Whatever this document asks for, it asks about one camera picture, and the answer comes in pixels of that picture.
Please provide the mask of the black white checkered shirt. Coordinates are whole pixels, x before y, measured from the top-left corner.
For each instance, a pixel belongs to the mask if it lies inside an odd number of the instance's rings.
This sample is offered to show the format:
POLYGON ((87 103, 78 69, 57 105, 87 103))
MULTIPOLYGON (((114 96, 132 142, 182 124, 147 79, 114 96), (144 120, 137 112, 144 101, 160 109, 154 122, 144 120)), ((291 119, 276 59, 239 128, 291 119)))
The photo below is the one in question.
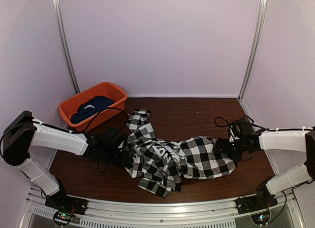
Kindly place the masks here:
POLYGON ((230 175, 237 168, 227 155, 214 153, 214 138, 158 139, 148 122, 150 114, 150 110, 135 109, 126 122, 131 132, 126 148, 132 152, 132 158, 125 169, 132 179, 140 178, 139 188, 165 198, 171 191, 181 192, 182 178, 215 179, 230 175))

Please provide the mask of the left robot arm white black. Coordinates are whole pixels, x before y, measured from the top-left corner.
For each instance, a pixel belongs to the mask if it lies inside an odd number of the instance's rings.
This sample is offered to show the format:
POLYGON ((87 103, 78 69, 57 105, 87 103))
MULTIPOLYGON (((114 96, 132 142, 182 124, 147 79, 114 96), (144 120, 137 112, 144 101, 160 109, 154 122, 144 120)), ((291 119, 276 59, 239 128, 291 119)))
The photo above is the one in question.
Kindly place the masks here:
POLYGON ((44 123, 23 111, 3 132, 0 155, 39 186, 60 210, 67 210, 71 200, 62 191, 62 183, 47 171, 29 152, 30 147, 45 147, 72 153, 115 166, 129 167, 133 153, 125 148, 127 135, 116 128, 91 135, 44 123))

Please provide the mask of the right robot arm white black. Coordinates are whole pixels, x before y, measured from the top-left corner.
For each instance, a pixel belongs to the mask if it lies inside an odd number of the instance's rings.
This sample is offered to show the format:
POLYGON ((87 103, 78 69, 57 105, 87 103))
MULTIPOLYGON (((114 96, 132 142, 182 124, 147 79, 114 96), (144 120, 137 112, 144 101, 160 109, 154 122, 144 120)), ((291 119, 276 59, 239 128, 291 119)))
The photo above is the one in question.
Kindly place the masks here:
POLYGON ((267 179, 257 187, 257 195, 252 198, 255 208, 264 208, 273 195, 315 180, 314 127, 270 129, 256 125, 247 115, 231 123, 217 116, 214 124, 218 128, 228 129, 228 138, 217 139, 214 153, 224 153, 237 162, 241 161, 244 152, 252 154, 255 151, 284 150, 306 155, 305 162, 267 179))

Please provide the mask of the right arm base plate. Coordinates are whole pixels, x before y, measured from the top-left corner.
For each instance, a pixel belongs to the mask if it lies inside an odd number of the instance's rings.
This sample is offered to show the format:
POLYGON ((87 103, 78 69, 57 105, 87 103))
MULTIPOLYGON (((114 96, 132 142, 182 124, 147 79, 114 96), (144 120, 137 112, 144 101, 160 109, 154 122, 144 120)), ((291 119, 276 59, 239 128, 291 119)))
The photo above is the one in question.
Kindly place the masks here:
POLYGON ((239 214, 266 210, 278 204, 275 196, 260 197, 258 195, 241 196, 235 200, 239 214))

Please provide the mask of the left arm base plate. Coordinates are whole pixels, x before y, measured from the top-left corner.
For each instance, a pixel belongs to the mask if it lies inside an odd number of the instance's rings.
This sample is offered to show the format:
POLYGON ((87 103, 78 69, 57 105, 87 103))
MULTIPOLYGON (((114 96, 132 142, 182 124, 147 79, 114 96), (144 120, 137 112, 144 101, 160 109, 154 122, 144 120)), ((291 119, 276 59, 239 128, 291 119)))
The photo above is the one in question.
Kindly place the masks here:
POLYGON ((47 196, 45 205, 61 212, 73 215, 84 215, 86 212, 88 201, 83 198, 77 198, 72 196, 55 197, 47 196))

